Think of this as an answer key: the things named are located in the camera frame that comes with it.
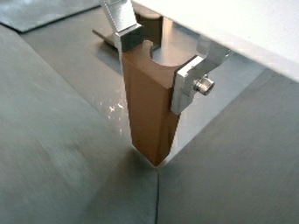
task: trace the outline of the bolt head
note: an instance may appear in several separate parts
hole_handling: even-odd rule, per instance
[[[200,92],[202,95],[206,95],[214,86],[214,81],[205,77],[196,80],[193,83],[193,90]]]

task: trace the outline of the metal plate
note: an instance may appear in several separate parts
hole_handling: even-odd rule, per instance
[[[260,74],[161,169],[158,224],[297,222],[297,97]]]
[[[1,25],[0,43],[0,223],[154,223],[154,169]]]
[[[18,32],[98,6],[98,0],[2,0],[0,23]]]

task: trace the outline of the metal clamp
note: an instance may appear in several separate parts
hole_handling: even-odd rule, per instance
[[[142,43],[145,38],[144,27],[136,22],[129,0],[101,0],[99,5],[113,29],[115,48],[122,53]]]
[[[170,111],[176,115],[190,105],[196,92],[202,95],[210,92],[214,82],[209,80],[208,73],[230,55],[226,47],[202,36],[198,39],[197,51],[202,57],[193,56],[174,72]]]

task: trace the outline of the white panel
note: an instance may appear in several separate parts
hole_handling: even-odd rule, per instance
[[[134,2],[299,81],[297,1]]]

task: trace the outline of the wooden block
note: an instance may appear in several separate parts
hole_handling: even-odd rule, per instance
[[[180,116],[170,111],[173,72],[177,66],[152,61],[152,42],[145,41],[121,55],[132,143],[153,165],[158,165],[173,142]]]

